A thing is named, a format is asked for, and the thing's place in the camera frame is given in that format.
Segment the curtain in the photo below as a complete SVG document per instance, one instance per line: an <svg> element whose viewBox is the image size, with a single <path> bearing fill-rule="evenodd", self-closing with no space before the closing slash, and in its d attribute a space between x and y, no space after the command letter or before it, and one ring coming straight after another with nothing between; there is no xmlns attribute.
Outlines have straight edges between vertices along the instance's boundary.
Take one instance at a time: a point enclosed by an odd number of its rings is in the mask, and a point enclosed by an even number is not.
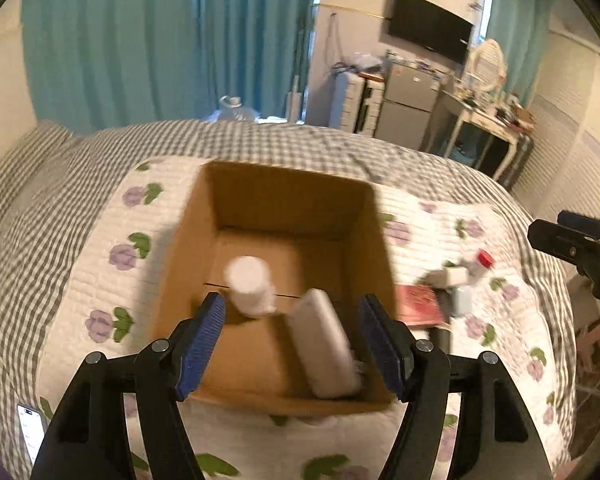
<svg viewBox="0 0 600 480"><path fill-rule="evenodd" d="M191 0L22 0L38 118L83 134L194 117Z"/></svg>
<svg viewBox="0 0 600 480"><path fill-rule="evenodd" d="M306 86L313 0L193 1L197 113L212 113L231 95L263 117L284 116L294 75L300 93Z"/></svg>
<svg viewBox="0 0 600 480"><path fill-rule="evenodd" d="M549 31L551 0L493 0L487 38L500 44L508 65L503 90L527 106Z"/></svg>

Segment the screw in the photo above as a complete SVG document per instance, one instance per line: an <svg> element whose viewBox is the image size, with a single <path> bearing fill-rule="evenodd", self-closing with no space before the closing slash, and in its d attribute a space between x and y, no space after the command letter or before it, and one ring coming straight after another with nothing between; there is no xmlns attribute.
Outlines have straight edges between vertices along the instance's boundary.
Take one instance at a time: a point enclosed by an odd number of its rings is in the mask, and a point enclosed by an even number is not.
<svg viewBox="0 0 600 480"><path fill-rule="evenodd" d="M498 362L498 356L493 352L485 352L482 354L482 358L484 362L489 363L490 365L494 365Z"/></svg>
<svg viewBox="0 0 600 480"><path fill-rule="evenodd" d="M159 354L169 348L169 342L166 339L156 339L151 343L151 350Z"/></svg>
<svg viewBox="0 0 600 480"><path fill-rule="evenodd" d="M416 341L416 348L421 352L431 352L433 350L433 343L428 339L418 339Z"/></svg>
<svg viewBox="0 0 600 480"><path fill-rule="evenodd" d="M85 357L84 360L90 365L94 365L100 360L101 357L102 354L100 352L91 352L90 354L87 354L87 357Z"/></svg>

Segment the gingham fabric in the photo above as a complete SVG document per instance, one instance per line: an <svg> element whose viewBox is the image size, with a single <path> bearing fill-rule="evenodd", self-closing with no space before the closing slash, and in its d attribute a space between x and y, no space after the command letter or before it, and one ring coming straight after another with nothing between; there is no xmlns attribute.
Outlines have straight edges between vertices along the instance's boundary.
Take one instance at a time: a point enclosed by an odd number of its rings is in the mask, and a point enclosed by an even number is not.
<svg viewBox="0 0 600 480"><path fill-rule="evenodd" d="M522 277L546 317L558 423L570 442L575 344L562 270L530 248L531 218L486 176L451 160L310 126L165 121L78 137L43 121L0 161L0 459L16 480L31 470L16 404L38 406L38 357L72 265L123 177L157 155L287 166L369 180L429 200L490 204L516 233L512 251L520 254Z"/></svg>

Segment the red bottle cap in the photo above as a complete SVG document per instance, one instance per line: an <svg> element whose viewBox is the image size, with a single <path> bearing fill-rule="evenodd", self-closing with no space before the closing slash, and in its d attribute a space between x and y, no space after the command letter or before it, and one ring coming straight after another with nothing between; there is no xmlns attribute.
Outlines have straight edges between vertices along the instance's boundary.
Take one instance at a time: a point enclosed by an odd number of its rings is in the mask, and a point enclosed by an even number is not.
<svg viewBox="0 0 600 480"><path fill-rule="evenodd" d="M485 269L491 269L491 267L495 263L495 260L493 259L493 257L487 251L485 251L483 249L478 251L478 255L475 257L475 259Z"/></svg>

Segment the smartphone screen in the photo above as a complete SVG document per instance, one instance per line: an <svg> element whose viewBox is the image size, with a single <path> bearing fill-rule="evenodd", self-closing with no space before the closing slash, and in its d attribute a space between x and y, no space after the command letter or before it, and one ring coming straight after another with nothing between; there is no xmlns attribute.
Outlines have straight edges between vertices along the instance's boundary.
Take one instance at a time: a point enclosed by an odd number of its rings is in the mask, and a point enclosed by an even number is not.
<svg viewBox="0 0 600 480"><path fill-rule="evenodd" d="M45 437L42 415L32 408L26 408L18 404L18 416L20 417L20 427L24 435L24 442L27 446L31 463L33 464L36 461L36 456Z"/></svg>

